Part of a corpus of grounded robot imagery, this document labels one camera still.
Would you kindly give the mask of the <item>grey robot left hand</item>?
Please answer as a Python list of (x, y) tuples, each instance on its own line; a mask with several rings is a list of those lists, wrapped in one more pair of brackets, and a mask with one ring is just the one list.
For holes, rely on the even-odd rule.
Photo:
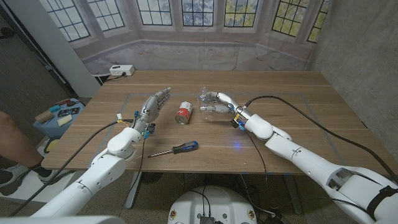
[(142, 134), (146, 127), (153, 123), (163, 106), (170, 98), (171, 87), (165, 88), (156, 94), (150, 96), (142, 105), (141, 110), (132, 126), (133, 129)]

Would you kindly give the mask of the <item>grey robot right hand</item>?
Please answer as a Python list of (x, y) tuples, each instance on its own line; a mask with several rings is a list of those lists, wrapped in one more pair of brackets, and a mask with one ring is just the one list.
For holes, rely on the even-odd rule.
[(233, 113), (235, 117), (231, 121), (232, 125), (242, 131), (245, 130), (246, 121), (252, 116), (252, 114), (247, 115), (244, 112), (244, 107), (232, 97), (221, 92), (206, 91), (200, 93), (198, 104), (202, 115), (207, 120), (211, 120), (213, 113)]

